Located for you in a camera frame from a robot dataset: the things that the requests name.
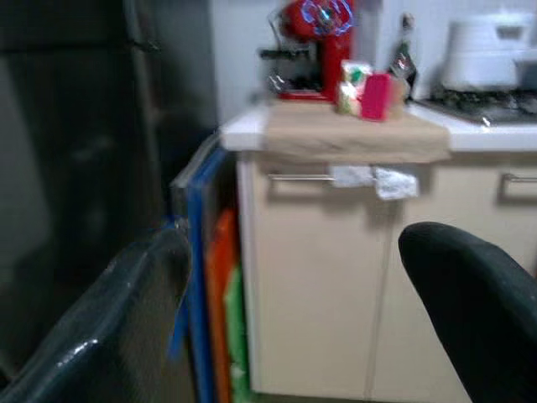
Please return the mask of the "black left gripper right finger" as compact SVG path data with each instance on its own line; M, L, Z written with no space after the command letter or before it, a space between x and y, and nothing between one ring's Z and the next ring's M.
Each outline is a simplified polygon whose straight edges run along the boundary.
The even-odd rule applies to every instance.
M439 222L399 236L404 269L473 402L536 400L536 280L499 246Z

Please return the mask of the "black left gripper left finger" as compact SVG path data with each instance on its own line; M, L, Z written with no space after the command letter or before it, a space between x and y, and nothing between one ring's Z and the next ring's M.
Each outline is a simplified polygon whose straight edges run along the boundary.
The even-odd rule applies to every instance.
M193 402L190 248L164 229L118 254L1 393L3 402Z

